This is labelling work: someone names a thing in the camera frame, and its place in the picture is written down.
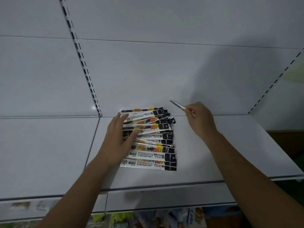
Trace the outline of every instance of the forearm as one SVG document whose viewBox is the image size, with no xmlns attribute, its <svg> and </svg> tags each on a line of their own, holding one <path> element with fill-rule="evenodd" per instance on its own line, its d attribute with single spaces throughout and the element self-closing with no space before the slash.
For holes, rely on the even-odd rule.
<svg viewBox="0 0 304 228">
<path fill-rule="evenodd" d="M 225 182 L 254 227 L 298 227 L 304 209 L 216 132 L 205 139 Z"/>
<path fill-rule="evenodd" d="M 102 159 L 95 158 L 62 199 L 44 217 L 39 228 L 85 227 L 108 171 Z"/>
</svg>

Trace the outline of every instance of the pile of pen refill packages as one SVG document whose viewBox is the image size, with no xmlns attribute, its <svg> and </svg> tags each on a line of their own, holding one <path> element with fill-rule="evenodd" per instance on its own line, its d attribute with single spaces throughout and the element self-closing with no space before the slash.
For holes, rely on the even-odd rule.
<svg viewBox="0 0 304 228">
<path fill-rule="evenodd" d="M 133 130 L 139 130 L 127 157 L 120 166 L 151 170 L 176 171 L 176 154 L 173 145 L 175 119 L 160 108 L 122 109 L 129 114 L 123 125 L 126 140 Z"/>
</svg>

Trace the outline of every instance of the person's left hand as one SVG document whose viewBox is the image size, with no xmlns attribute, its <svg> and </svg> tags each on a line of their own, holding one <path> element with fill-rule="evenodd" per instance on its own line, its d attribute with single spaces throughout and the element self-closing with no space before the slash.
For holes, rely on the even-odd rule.
<svg viewBox="0 0 304 228">
<path fill-rule="evenodd" d="M 101 160 L 102 163 L 109 168 L 121 162 L 122 159 L 126 157 L 139 133 L 139 130 L 134 130 L 126 141 L 123 140 L 123 121 L 128 115 L 129 114 L 125 114 L 120 117 L 120 113 L 118 113 L 112 119 L 108 125 L 105 139 L 96 156 L 96 158 Z"/>
</svg>

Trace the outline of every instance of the person's left arm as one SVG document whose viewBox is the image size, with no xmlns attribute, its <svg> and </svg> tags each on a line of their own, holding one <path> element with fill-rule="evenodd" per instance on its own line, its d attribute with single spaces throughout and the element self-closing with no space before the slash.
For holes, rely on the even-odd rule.
<svg viewBox="0 0 304 228">
<path fill-rule="evenodd" d="M 108 169 L 127 155 L 137 137 L 138 130 L 134 130 L 127 141 L 123 141 L 123 121 L 127 117 L 128 114 L 120 117 L 118 113 L 112 119 L 96 157 L 37 228 L 86 227 Z"/>
</svg>

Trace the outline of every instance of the perforated metal strip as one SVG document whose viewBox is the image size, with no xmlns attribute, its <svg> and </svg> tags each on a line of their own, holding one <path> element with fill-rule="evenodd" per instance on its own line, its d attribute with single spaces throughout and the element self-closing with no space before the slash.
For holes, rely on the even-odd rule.
<svg viewBox="0 0 304 228">
<path fill-rule="evenodd" d="M 93 97 L 96 110 L 97 110 L 98 114 L 100 115 L 100 117 L 102 117 L 100 107 L 99 107 L 99 103 L 98 103 L 98 100 L 97 100 L 97 95 L 95 93 L 94 86 L 92 84 L 92 79 L 91 79 L 90 73 L 89 73 L 89 64 L 87 64 L 86 61 L 85 61 L 85 55 L 84 55 L 84 52 L 83 52 L 82 47 L 81 47 L 81 41 L 77 38 L 77 34 L 76 34 L 76 31 L 75 31 L 73 21 L 71 19 L 70 12 L 69 12 L 69 9 L 67 7 L 66 1 L 65 0 L 59 0 L 59 2 L 60 2 L 60 5 L 62 7 L 62 12 L 63 12 L 64 18 L 67 22 L 67 26 L 69 28 L 71 37 L 73 39 L 75 49 L 76 49 L 76 53 L 79 57 L 79 61 L 80 61 L 81 66 L 82 66 L 83 73 L 86 76 L 87 83 L 88 83 L 88 86 L 90 88 L 91 95 Z"/>
<path fill-rule="evenodd" d="M 294 60 L 292 60 L 292 62 L 290 63 L 290 65 L 297 59 L 297 57 L 299 57 L 299 55 L 302 52 L 298 53 L 298 55 L 295 57 Z M 273 85 L 280 79 L 280 77 L 287 71 L 287 69 L 289 68 L 289 66 L 286 67 L 286 69 L 283 71 L 283 73 L 280 74 L 280 76 L 277 78 L 277 80 L 275 80 L 275 82 L 268 88 L 268 90 L 263 94 L 263 96 L 261 96 L 261 98 L 257 101 L 257 103 L 251 108 L 251 110 L 248 112 L 248 114 L 251 113 L 251 111 L 258 105 L 258 103 L 262 100 L 262 98 L 265 96 L 265 94 L 267 94 L 269 92 L 269 90 L 273 87 Z"/>
</svg>

